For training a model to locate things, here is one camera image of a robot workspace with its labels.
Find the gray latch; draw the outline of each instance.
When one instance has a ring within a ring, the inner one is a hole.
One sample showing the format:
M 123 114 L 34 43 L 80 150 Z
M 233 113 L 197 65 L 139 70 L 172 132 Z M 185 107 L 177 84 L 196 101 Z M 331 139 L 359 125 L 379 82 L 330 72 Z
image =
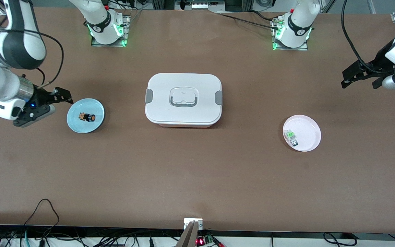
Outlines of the gray latch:
M 218 105 L 224 105 L 224 97 L 222 91 L 217 91 L 215 94 L 215 102 Z
M 152 102 L 153 100 L 153 91 L 152 89 L 146 89 L 146 104 Z

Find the electronic component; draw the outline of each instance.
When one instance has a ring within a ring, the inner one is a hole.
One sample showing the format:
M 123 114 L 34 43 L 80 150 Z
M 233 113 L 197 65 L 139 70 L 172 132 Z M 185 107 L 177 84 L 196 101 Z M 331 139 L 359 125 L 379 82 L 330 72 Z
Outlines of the electronic component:
M 213 237 L 211 235 L 205 235 L 196 239 L 196 246 L 204 246 L 212 242 Z
M 95 121 L 95 115 L 94 114 L 85 114 L 85 113 L 80 113 L 79 114 L 79 119 L 86 121 L 86 122 L 94 122 Z
M 295 133 L 293 133 L 291 130 L 285 130 L 284 131 L 284 137 L 290 142 L 290 144 L 295 147 L 298 145 L 297 142 L 297 136 L 295 136 Z

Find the blue plate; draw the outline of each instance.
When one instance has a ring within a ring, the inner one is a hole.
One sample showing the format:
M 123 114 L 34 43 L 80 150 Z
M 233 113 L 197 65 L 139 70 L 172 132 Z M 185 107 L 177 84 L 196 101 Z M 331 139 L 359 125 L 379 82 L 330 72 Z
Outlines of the blue plate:
M 93 122 L 87 122 L 79 119 L 80 113 L 94 114 L 95 120 Z M 96 99 L 84 98 L 74 103 L 66 115 L 66 122 L 72 131 L 77 133 L 89 133 L 103 123 L 105 119 L 105 108 Z

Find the plate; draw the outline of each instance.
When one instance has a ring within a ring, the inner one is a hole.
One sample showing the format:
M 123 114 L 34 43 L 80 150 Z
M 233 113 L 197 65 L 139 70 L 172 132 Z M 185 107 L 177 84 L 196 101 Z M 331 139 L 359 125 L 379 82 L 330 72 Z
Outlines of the plate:
M 95 115 L 93 122 L 87 122 L 79 119 L 80 113 Z M 77 133 L 89 133 L 103 123 L 105 119 L 105 108 L 96 99 L 84 98 L 74 103 L 66 115 L 66 122 L 72 131 Z
M 283 136 L 290 147 L 301 152 L 314 150 L 321 142 L 320 127 L 313 119 L 304 115 L 288 118 L 283 125 Z

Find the brown table surface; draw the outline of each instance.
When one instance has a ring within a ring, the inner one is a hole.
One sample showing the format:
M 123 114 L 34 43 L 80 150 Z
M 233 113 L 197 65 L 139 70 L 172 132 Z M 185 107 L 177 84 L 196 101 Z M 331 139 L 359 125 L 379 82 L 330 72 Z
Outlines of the brown table surface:
M 317 17 L 309 51 L 281 51 L 269 30 L 209 11 L 144 11 L 125 48 L 90 47 L 77 9 L 35 11 L 40 30 L 65 48 L 54 86 L 100 100 L 107 115 L 89 134 L 68 128 L 67 103 L 27 128 L 0 118 L 0 224 L 22 224 L 46 197 L 60 225 L 181 228 L 184 217 L 201 217 L 213 230 L 395 233 L 395 91 L 374 90 L 371 80 L 340 87 L 356 58 L 339 15 Z M 367 61 L 395 35 L 388 15 L 346 23 Z M 44 39 L 50 80 L 60 51 Z M 220 121 L 208 129 L 149 122 L 145 89 L 161 72 L 220 78 Z M 321 128 L 312 152 L 282 138 L 295 114 Z M 43 204 L 30 223 L 54 222 Z

